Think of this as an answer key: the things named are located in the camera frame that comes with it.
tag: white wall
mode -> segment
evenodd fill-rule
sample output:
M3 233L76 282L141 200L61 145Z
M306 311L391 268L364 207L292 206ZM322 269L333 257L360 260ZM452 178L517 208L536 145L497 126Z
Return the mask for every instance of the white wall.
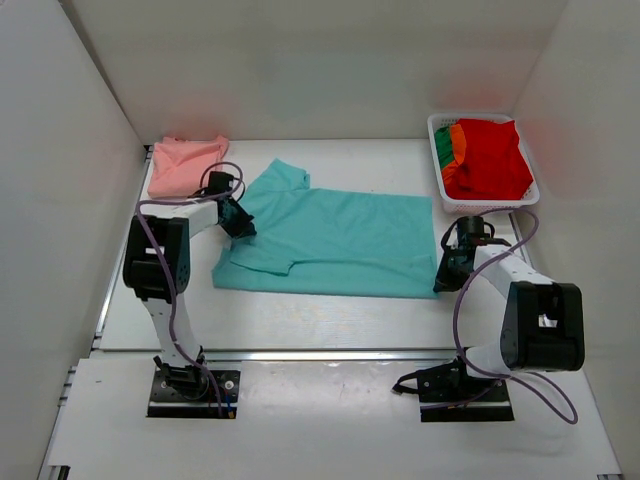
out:
M60 5L0 3L0 478L22 480L88 351L144 153Z
M140 138L416 138L508 112L566 0L63 0Z
M640 478L639 114L640 2L570 1L515 116L543 186L534 260L582 289L586 371L626 478Z

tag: white enclosure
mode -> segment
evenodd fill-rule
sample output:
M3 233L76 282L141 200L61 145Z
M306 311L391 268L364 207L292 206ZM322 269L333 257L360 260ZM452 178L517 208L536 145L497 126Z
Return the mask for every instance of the white enclosure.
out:
M210 462L213 478L290 480L328 466L335 478L640 479L638 0L61 4L0 0L0 478L37 477L67 371L83 358L41 479L48 464L70 465L70 479L160 479L193 478ZM220 133L251 178L288 152L322 186L436 195L425 138L427 117L443 111L518 122L541 196L532 263L583 293L585 369L557 377L579 426L558 426L516 387L517 421L504 428L418 428L413 400L385 396L386 385L412 360L451 354L454 296L209 296L212 236L192 244L186 299L210 358L254 361L243 362L244 416L217 431L225 441L201 423L146 421L158 347L114 276L147 171L143 144ZM281 141L354 138L378 140ZM436 235L453 218L434 212ZM511 241L521 235L506 215L497 223ZM503 309L496 292L474 289L462 327L472 343L492 336ZM235 323L221 323L237 304ZM389 359L399 362L377 362ZM193 448L174 451L174 438ZM196 452L203 444L215 448ZM287 449L295 460L258 468ZM367 452L368 469L356 468ZM246 455L255 462L243 466Z
M565 0L63 0L143 142L424 138L509 113Z
M0 478L33 479L88 353L143 149L55 1L0 7Z

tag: white table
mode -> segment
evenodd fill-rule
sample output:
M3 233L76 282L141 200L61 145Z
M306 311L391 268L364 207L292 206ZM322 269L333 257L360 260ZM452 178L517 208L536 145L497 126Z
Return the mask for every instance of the white table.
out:
M305 168L312 187L433 197L436 242L455 220L443 213L429 143L425 140L231 142L225 160L238 163L248 183L274 158ZM146 198L146 186L143 198ZM514 243L507 215L493 215L497 236ZM208 350L324 350L451 348L457 296L438 300L256 293L213 288L211 269L227 241L210 229L191 242L186 302L199 342ZM468 345L493 340L505 301L485 280L465 299L461 334ZM158 350L149 314L118 273L100 348Z
M437 242L455 219L441 211L425 141L232 142L226 159L251 182L275 157L307 169L312 186L434 197ZM498 236L516 241L508 216L490 220ZM150 351L159 345L147 311L118 278L100 349L78 367L47 457L71 467L69 480L595 480L619 472L582 371L551 375L576 404L576 427L517 385L509 385L516 421L507 423L421 424L417 399L389 392L416 369L406 360L453 356L442 349L453 346L457 294L406 300L216 290L211 269L225 241L219 229L193 239L186 300L207 358L243 360L238 419L145 417ZM476 282L463 306L464 343L493 340L504 308L488 282ZM396 358L405 361L388 361ZM291 361L301 359L315 361Z
M517 385L509 388L515 422L421 424L417 399L389 392L413 362L243 362L237 420L146 418L154 368L149 358L81 361L49 463L70 466L69 480L596 480L619 472L582 372L551 375L576 403L580 422L570 427Z

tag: clothing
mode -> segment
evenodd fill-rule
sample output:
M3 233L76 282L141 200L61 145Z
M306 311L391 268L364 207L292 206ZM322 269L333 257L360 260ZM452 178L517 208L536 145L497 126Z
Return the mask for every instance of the clothing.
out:
M436 130L434 136L436 140L436 150L438 151L438 163L440 164L440 170L444 170L447 165L455 159L449 127L439 128Z
M165 137L153 147L153 173L147 193L151 198L191 195L200 188L202 172L221 161L228 148L229 140L222 136L212 142Z
M455 199L520 200L533 182L519 150L515 122L460 119L466 149L464 162L446 187Z
M464 155L467 149L467 140L460 125L455 124L449 127L449 137L451 138L453 161L442 169L442 181L444 182L445 186L451 183L453 174L464 162Z
M311 189L306 171L274 160L240 203L258 233L223 250L216 287L436 297L429 197Z

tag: red cloth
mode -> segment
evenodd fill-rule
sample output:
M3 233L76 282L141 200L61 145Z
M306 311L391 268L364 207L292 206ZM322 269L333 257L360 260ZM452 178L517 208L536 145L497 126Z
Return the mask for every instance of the red cloth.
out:
M460 119L467 141L464 163L446 187L459 200L520 200L533 177L518 149L515 122Z

